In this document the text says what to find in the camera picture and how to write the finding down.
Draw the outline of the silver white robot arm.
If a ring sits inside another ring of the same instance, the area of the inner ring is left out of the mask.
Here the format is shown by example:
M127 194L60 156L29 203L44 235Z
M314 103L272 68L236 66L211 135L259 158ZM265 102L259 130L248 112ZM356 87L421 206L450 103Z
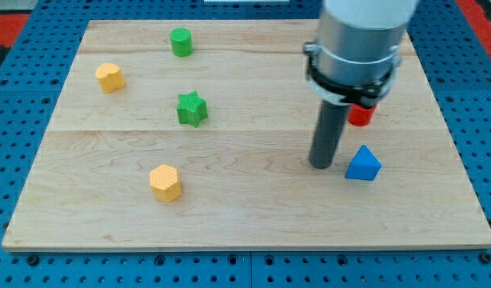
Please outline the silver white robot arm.
M397 55L418 0L324 0L303 46L306 78L325 102L375 106L393 87Z

